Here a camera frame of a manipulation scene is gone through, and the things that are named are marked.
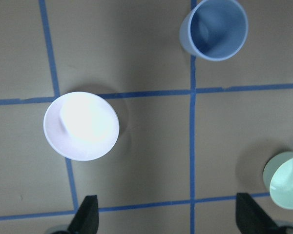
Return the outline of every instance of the grid line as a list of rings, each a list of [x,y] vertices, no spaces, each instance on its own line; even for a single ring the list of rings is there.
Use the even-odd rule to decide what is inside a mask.
[[[58,98],[60,96],[60,88],[59,88],[59,82],[58,82],[57,69],[56,69],[56,65],[55,65],[55,59],[54,59],[53,46],[52,46],[51,33],[50,33],[49,20],[48,20],[45,0],[39,0],[39,8],[40,8],[42,27],[43,27],[43,32],[44,32],[45,45],[47,48],[47,54],[48,54],[54,96],[56,98]]]
[[[267,197],[269,193],[261,194],[251,194],[252,197]],[[235,195],[232,196],[220,196],[220,197],[208,197],[202,199],[194,200],[194,203],[208,203],[215,201],[227,201],[235,200]],[[177,201],[164,201],[164,202],[154,202],[154,203],[144,203],[136,205],[127,205],[127,206],[116,206],[116,207],[101,207],[99,212],[114,212],[114,211],[124,211],[124,210],[133,210],[133,209],[143,209],[143,208],[154,208],[154,207],[163,207],[163,206],[175,206],[175,205],[187,205],[192,203],[190,200],[177,200]],[[46,213],[33,213],[33,214],[18,214],[18,215],[7,215],[0,216],[0,221],[3,220],[13,220],[13,219],[25,219],[25,218],[39,218],[39,217],[51,217],[51,216],[61,216],[61,215],[74,215],[76,210],[70,211],[59,211],[59,212],[46,212]]]
[[[286,89],[293,89],[293,83],[233,86],[230,88],[222,88],[222,87],[196,88],[195,91],[197,94],[211,94],[211,93],[229,93],[229,92],[286,90]],[[124,93],[97,94],[97,95],[99,95],[100,97],[104,99],[120,99],[120,98],[179,96],[179,95],[190,95],[191,93],[192,93],[191,89],[181,89],[181,90],[124,92]],[[0,99],[0,105],[47,103],[47,102],[53,102],[56,98],[57,97],[34,97],[29,99],[19,99],[19,98]]]
[[[190,161],[190,233],[195,234],[195,56],[190,58],[189,161]]]

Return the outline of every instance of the light blue cup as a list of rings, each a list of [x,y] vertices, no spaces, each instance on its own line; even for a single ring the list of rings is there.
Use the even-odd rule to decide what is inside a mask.
[[[194,56],[222,61],[238,53],[248,29],[246,12],[236,0],[203,0],[184,19],[179,40]]]

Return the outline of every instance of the blue tape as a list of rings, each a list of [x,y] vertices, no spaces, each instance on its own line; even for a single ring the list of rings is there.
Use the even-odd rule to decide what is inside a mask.
[[[191,93],[190,90],[160,90],[160,91],[142,91],[142,92],[98,94],[98,95],[104,99],[118,99],[118,98],[189,95],[190,93]]]
[[[227,200],[235,200],[236,196],[219,196],[219,197],[208,197],[196,199],[195,203],[205,203],[205,202],[213,202],[213,201],[227,201]]]
[[[189,152],[190,152],[190,233],[195,234],[195,102],[196,78],[195,56],[190,58],[190,114],[189,114]]]
[[[37,213],[37,214],[20,214],[10,216],[0,216],[0,221],[13,220],[13,219],[25,219],[25,218],[41,218],[61,215],[74,215],[75,211],[61,211],[61,212],[48,212],[48,213]]]
[[[270,196],[270,193],[251,194],[251,197],[265,197],[265,196]]]
[[[147,204],[139,204],[139,205],[105,207],[105,208],[100,208],[99,211],[100,212],[124,211],[124,210],[135,210],[135,209],[152,208],[152,207],[159,207],[159,206],[183,205],[183,204],[190,204],[190,200],[165,201],[165,202],[147,203]]]
[[[59,82],[58,82],[57,69],[56,69],[56,65],[55,65],[55,59],[54,59],[54,53],[53,53],[53,47],[52,47],[49,21],[48,21],[48,16],[47,16],[47,9],[45,6],[45,0],[39,0],[39,7],[40,7],[43,32],[44,32],[44,39],[45,39],[45,44],[46,44],[47,54],[48,54],[48,59],[49,59],[49,66],[50,66],[54,96],[56,98],[58,98],[60,96],[60,88],[59,88]]]
[[[267,85],[233,86],[233,87],[229,87],[229,88],[222,88],[222,87],[197,88],[196,93],[197,94],[206,94],[206,93],[280,90],[280,89],[293,89],[293,84],[267,84]]]
[[[17,104],[32,104],[32,103],[46,103],[53,102],[54,97],[35,97],[30,99],[0,99],[0,106],[2,105],[17,105]]]

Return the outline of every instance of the grid square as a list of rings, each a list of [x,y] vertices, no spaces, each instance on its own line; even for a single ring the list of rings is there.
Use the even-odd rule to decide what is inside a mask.
[[[262,172],[293,150],[293,90],[197,96],[196,196],[266,192]]]
[[[48,1],[59,85],[95,93],[189,89],[189,54],[179,27],[189,2]]]
[[[255,201],[273,220],[293,223],[293,211],[277,207],[270,197],[256,198]],[[196,233],[241,234],[235,223],[235,200],[198,203],[195,214]]]
[[[293,0],[240,0],[249,18],[245,45],[234,57],[198,58],[198,87],[293,83]]]
[[[0,216],[73,209],[65,159],[43,134],[47,107],[0,106]]]
[[[0,0],[0,99],[53,95],[38,1]]]
[[[189,214],[189,205],[102,212],[98,234],[186,234],[190,230]]]
[[[100,207],[189,199],[189,97],[110,99],[121,125],[102,158],[73,161],[79,201]]]

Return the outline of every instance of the plastic cup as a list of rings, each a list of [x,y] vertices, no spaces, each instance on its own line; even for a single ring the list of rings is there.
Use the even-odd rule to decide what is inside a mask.
[[[274,203],[293,210],[293,152],[274,156],[264,168],[263,180]]]
[[[119,121],[103,98],[73,92],[57,98],[47,109],[43,131],[48,143],[60,155],[77,161],[102,157],[115,145]]]
[[[246,12],[236,0],[203,0],[182,22],[179,40],[194,56],[222,61],[238,53],[248,29]]]

